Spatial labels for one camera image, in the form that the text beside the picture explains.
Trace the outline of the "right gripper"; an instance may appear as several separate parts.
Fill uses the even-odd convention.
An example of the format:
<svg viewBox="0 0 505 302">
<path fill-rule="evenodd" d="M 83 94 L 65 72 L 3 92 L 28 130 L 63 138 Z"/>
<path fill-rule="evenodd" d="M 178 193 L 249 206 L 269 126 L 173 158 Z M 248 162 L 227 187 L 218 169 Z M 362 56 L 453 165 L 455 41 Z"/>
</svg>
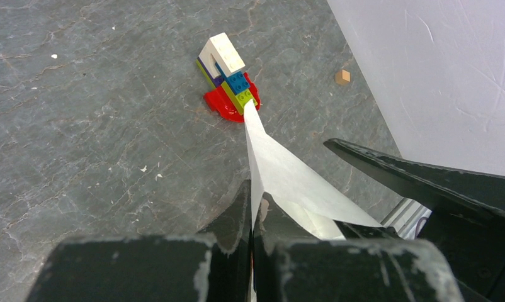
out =
<svg viewBox="0 0 505 302">
<path fill-rule="evenodd" d="M 339 138 L 324 146 L 380 184 L 431 210 L 447 209 L 505 220 L 505 176 L 423 164 Z M 505 222 L 485 225 L 435 211 L 414 242 L 431 242 L 444 256 L 465 301 L 505 301 Z M 410 268 L 414 253 L 375 254 L 385 280 L 361 288 L 365 301 L 431 301 L 437 290 L 424 272 Z"/>
</svg>

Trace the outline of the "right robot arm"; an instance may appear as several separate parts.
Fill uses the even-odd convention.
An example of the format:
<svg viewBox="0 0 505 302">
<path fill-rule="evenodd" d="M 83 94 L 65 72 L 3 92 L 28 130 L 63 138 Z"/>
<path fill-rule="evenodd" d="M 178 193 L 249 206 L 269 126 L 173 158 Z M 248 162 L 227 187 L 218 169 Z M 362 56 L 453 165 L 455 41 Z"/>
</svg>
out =
<svg viewBox="0 0 505 302">
<path fill-rule="evenodd" d="M 404 160 L 338 138 L 324 145 L 401 196 L 382 221 L 386 234 L 434 244 L 466 301 L 505 301 L 505 176 Z"/>
</svg>

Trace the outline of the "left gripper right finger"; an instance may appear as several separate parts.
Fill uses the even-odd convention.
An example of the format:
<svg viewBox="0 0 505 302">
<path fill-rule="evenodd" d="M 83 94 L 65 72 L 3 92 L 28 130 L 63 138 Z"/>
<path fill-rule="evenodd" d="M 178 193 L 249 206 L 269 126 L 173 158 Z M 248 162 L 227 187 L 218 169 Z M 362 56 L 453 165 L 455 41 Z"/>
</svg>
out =
<svg viewBox="0 0 505 302">
<path fill-rule="evenodd" d="M 321 240 L 269 194 L 254 236 L 258 301 L 462 301 L 443 254 L 429 241 L 396 238 L 384 228 L 335 222 L 346 240 Z"/>
</svg>

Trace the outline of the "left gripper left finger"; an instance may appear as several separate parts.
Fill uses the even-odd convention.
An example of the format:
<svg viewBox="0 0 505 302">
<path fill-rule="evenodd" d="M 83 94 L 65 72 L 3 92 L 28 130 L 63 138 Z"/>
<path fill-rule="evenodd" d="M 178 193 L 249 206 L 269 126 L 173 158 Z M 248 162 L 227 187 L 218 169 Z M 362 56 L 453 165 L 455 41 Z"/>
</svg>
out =
<svg viewBox="0 0 505 302">
<path fill-rule="evenodd" d="M 249 301 L 251 182 L 205 228 L 180 235 L 72 237 L 28 301 Z"/>
</svg>

